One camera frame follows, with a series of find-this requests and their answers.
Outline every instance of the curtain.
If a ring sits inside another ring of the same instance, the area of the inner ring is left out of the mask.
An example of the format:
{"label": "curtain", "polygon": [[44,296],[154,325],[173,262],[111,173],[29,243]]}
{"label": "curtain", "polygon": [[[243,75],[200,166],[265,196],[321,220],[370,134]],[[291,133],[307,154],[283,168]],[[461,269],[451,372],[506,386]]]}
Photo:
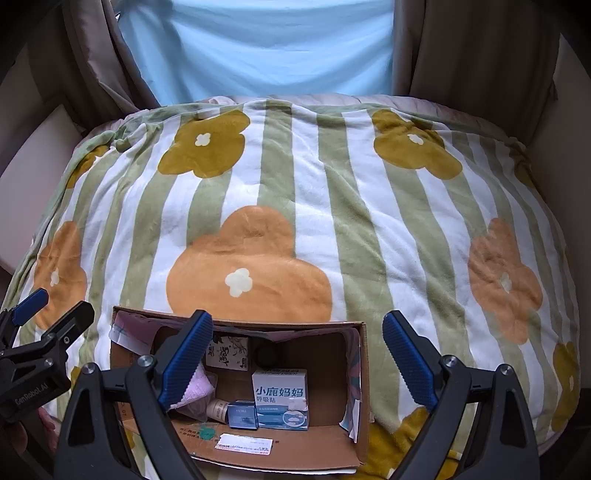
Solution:
{"label": "curtain", "polygon": [[70,116],[86,129],[159,106],[109,0],[64,0],[32,32],[27,47],[43,100],[65,96]]}
{"label": "curtain", "polygon": [[395,0],[393,95],[483,117],[527,144],[554,93],[558,41],[531,0]]}

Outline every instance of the open cardboard box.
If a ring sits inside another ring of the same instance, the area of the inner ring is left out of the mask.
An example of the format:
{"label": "open cardboard box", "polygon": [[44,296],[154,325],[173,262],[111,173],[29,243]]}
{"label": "open cardboard box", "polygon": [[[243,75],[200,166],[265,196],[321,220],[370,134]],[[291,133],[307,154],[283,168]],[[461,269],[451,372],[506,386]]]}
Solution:
{"label": "open cardboard box", "polygon": [[[140,314],[152,319],[176,319],[170,314],[132,310],[124,307],[113,309],[113,321],[118,311]],[[176,412],[170,413],[172,424],[183,445],[192,457],[220,465],[261,471],[291,473],[336,473],[353,472],[367,459],[369,440],[369,377],[366,351],[365,324],[361,322],[331,323],[251,323],[229,320],[214,320],[214,330],[223,327],[238,327],[254,331],[311,330],[325,328],[353,327],[360,338],[360,381],[361,403],[357,442],[349,438],[349,432],[339,426],[343,419],[348,400],[348,365],[345,338],[340,333],[303,336],[277,343],[282,350],[282,364],[279,368],[305,368],[307,370],[308,403],[310,426],[307,431],[293,430],[238,430],[215,421],[201,423]],[[175,330],[163,326],[154,339],[152,351]],[[252,337],[251,352],[256,348],[258,338]],[[125,367],[132,364],[137,354],[111,343],[111,367]],[[252,373],[256,365],[252,362],[248,372],[206,367],[218,375],[216,397],[226,401],[253,400]],[[121,418],[125,428],[135,433],[137,425],[128,404],[120,405]],[[269,455],[230,452],[216,449],[216,443],[223,433],[272,439]]]}

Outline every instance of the light blue curtain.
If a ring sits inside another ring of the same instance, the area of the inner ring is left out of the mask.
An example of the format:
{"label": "light blue curtain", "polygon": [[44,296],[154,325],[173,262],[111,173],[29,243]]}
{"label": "light blue curtain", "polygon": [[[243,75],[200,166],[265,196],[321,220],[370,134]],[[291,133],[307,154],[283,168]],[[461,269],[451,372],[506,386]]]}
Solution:
{"label": "light blue curtain", "polygon": [[213,95],[390,94],[393,0],[122,0],[162,105]]}

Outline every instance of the sticker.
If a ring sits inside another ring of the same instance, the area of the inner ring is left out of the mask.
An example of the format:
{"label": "sticker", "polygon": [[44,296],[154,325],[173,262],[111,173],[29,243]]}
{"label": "sticker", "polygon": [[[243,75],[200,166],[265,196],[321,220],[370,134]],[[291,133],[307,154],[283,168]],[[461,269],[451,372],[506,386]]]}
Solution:
{"label": "sticker", "polygon": [[214,398],[207,405],[207,416],[222,423],[227,423],[226,412],[228,411],[228,405],[227,401]]}
{"label": "sticker", "polygon": [[306,422],[306,417],[300,411],[288,410],[283,414],[283,422],[290,427],[301,427]]}
{"label": "sticker", "polygon": [[232,435],[222,433],[216,448],[220,450],[229,450],[231,452],[254,453],[255,455],[269,455],[273,440],[257,439],[254,437],[244,437],[242,435]]}

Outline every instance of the hand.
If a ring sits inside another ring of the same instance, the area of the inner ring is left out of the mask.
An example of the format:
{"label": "hand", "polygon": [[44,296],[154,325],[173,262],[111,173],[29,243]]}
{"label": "hand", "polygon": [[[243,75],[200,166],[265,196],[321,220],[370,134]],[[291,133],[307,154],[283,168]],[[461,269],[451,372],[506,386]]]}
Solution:
{"label": "hand", "polygon": [[39,413],[39,418],[41,419],[41,423],[45,427],[45,436],[47,438],[47,446],[51,453],[55,454],[57,451],[57,441],[58,436],[56,433],[56,424],[53,423],[51,416],[47,413],[47,410],[44,408],[39,408],[37,410]]}
{"label": "hand", "polygon": [[[53,423],[51,416],[44,408],[39,408],[37,413],[45,430],[47,446],[49,447],[51,453],[55,453],[57,451],[58,441],[56,425]],[[6,431],[8,440],[12,444],[12,447],[19,455],[22,455],[25,450],[27,450],[28,443],[27,431],[25,430],[25,427],[22,426],[21,422],[18,422],[5,425],[4,430]]]}

